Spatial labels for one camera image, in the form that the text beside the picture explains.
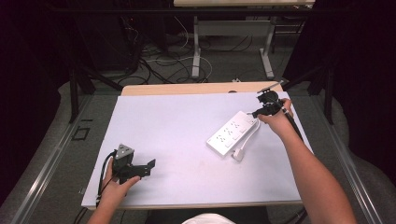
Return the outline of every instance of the hand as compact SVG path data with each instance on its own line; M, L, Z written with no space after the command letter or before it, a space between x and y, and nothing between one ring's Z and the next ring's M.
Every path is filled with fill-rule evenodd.
M281 99L283 102L283 106L289 111L289 114L293 117L293 114L291 112L291 100L290 99ZM273 116L265 116L260 114L257 116L259 120L262 122L270 125L271 129L276 133L277 135L281 135L282 133L288 133L290 130L293 131L293 127L291 126L290 122L284 115L282 110L279 110L275 115Z
M113 178L113 158L111 158L107 165L105 179L102 182L103 192L99 206L103 204L107 209L116 210L129 188L139 180L140 176L134 176L121 185L117 183L117 179Z

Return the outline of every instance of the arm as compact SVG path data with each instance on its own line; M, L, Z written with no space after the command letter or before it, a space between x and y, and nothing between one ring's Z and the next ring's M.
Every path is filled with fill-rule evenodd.
M106 176L103 180L104 189L102 192L102 200L93 212L88 223L110 223L114 212L122 202L128 189L140 180L139 176L135 176L122 185L119 185L116 181L111 180L113 173L112 167L113 158L110 159L107 165Z
M290 100L284 100L290 111ZM330 171L309 151L286 116L259 115L285 145L291 170L306 211L313 223L356 223L352 208L340 184Z

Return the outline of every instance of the table surface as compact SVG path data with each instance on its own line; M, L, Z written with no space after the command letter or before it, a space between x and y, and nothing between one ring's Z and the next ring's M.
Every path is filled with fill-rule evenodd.
M315 0L175 0L176 7L264 7L313 5Z
M135 149L135 165L157 160L151 176L128 192L120 208L301 203L286 150L268 126L262 124L249 138L241 162L229 155L222 158L205 144L237 111L260 108L257 91L272 84L275 82L125 87L81 205L94 209L103 161L119 144ZM280 91L279 97L288 97L279 85L272 90ZM310 148L298 115L292 110Z

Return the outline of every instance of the plug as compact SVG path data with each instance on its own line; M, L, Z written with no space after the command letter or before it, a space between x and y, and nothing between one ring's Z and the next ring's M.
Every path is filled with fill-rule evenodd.
M242 148L237 148L234 152L233 155L231 155L234 160L236 161L241 161L244 159L245 156L245 151Z

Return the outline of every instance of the white power strip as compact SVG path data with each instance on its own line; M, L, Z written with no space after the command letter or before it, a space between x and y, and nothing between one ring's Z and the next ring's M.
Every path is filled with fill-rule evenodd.
M257 120L242 111L236 113L206 143L225 156L256 124Z

